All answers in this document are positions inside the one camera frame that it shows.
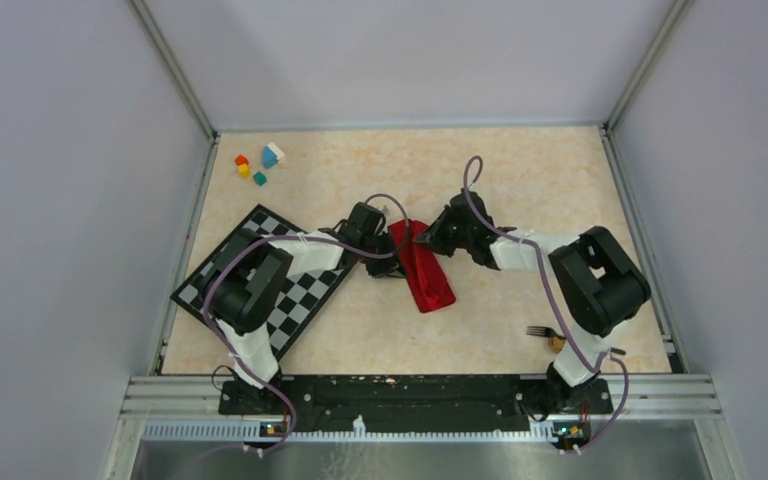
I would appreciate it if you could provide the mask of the red cloth napkin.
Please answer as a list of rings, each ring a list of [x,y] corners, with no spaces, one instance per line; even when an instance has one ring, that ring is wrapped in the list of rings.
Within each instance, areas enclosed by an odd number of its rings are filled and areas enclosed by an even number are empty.
[[[406,280],[414,302],[420,313],[429,313],[453,305],[457,299],[448,277],[445,275],[433,251],[414,239],[428,229],[429,225],[410,219],[408,223],[399,220],[388,226],[388,231],[399,246],[404,234],[409,234],[409,244],[398,254],[404,267]]]

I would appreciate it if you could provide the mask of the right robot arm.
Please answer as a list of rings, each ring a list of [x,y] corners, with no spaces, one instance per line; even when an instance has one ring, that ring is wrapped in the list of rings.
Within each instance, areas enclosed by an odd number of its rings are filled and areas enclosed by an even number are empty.
[[[648,280],[607,228],[563,236],[497,226],[472,191],[454,196],[414,242],[447,257],[464,250],[492,270],[539,274],[566,338],[547,369],[546,397],[560,412],[586,400],[586,385],[598,375],[614,329],[652,296]]]

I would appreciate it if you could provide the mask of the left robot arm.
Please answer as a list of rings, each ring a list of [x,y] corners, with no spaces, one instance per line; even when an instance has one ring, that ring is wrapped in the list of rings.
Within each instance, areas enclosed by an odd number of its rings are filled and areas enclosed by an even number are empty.
[[[410,235],[392,237],[385,215],[358,202],[333,228],[262,235],[249,228],[234,232],[200,286],[202,315],[229,349],[243,401],[257,413],[279,404],[273,379],[280,367],[272,351],[267,320],[289,276],[352,267],[389,267],[399,261]]]

